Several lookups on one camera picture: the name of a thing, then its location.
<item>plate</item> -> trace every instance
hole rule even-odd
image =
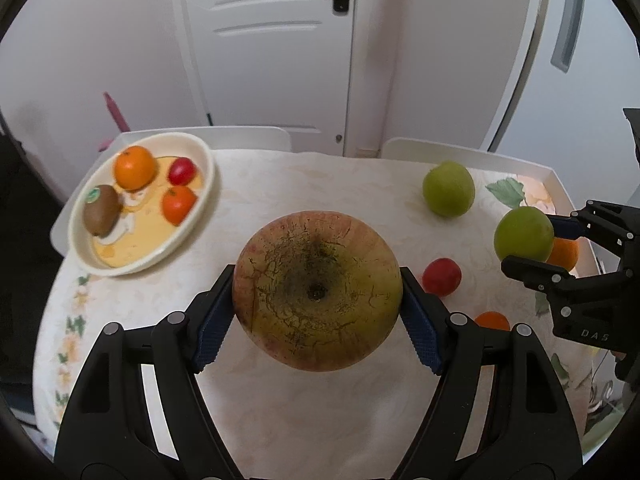
[[[109,158],[84,184],[71,210],[67,231],[69,248],[73,251],[80,265],[97,276],[121,276],[147,269],[167,257],[184,241],[201,216],[209,198],[215,178],[213,152],[199,137],[182,132],[157,134],[135,143],[148,149],[155,158],[162,156],[187,156],[198,167],[202,175],[202,188],[195,206],[189,211],[178,228],[155,250],[142,258],[122,267],[110,267],[98,258],[92,246],[92,236],[84,227],[82,210],[84,199],[89,191],[100,184],[113,184],[113,163],[118,156]]]

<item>tablecloth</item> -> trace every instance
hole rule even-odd
[[[438,257],[457,261],[463,279],[444,299],[448,309],[471,317],[498,310],[512,326],[531,325],[553,357],[582,433],[591,351],[552,335],[544,297],[505,278],[493,249],[495,227],[509,210],[505,204],[510,200],[500,192],[508,190],[505,182],[524,184],[526,203],[553,212],[542,184],[470,169],[476,183],[473,207],[460,218],[442,219],[422,198],[430,164],[261,150],[217,150],[214,158],[214,191],[203,218],[161,263],[130,276],[100,278],[85,273],[72,255],[64,260],[42,318],[34,362],[36,420],[47,437],[56,438],[74,381],[106,323],[116,320],[125,329],[147,326],[185,309],[226,264],[235,262],[258,229],[308,209],[336,210],[365,221],[416,276]],[[152,367],[145,366],[143,373],[158,447],[175,456]],[[310,480],[389,478],[438,382],[419,363],[400,320],[366,359],[326,373],[293,370],[271,359],[234,320],[216,362],[197,379],[246,478]],[[483,369],[460,456],[475,451],[490,385],[491,370]]]

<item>tangerine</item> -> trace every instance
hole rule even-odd
[[[564,267],[566,270],[573,270],[578,263],[580,256],[580,246],[578,240],[565,240],[564,238],[554,239],[554,248],[551,256],[546,260],[548,264]]]
[[[113,163],[116,183],[126,191],[136,191],[151,183],[158,172],[158,162],[142,146],[129,146]]]
[[[504,314],[494,312],[493,310],[483,312],[480,316],[476,317],[475,322],[485,328],[495,328],[498,330],[506,330],[507,332],[511,330],[509,320]]]
[[[162,214],[175,226],[182,223],[196,203],[195,193],[187,186],[173,186],[162,196]]]

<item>table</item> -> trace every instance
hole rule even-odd
[[[567,377],[566,395],[580,432],[591,379],[591,350],[551,334],[540,297],[505,278],[492,247],[508,211],[486,185],[504,173],[470,170],[476,202],[461,218],[428,211],[421,183],[430,164],[319,153],[216,150],[216,184],[202,220],[178,250],[146,271],[120,278],[87,275],[66,257],[42,318],[34,362],[39,428],[55,439],[74,381],[94,340],[110,321],[125,329],[155,324],[208,290],[245,242],[273,219],[299,210],[338,210],[372,226],[401,266],[420,275],[449,256],[463,272],[444,302],[475,317],[504,313],[526,322]],[[152,367],[145,391],[160,451],[175,456]],[[389,478],[426,412],[438,378],[415,355],[400,320],[388,339],[346,370],[293,370],[251,343],[236,320],[216,362],[197,376],[207,407],[242,474],[257,478]],[[491,385],[483,370],[461,456],[475,451]]]

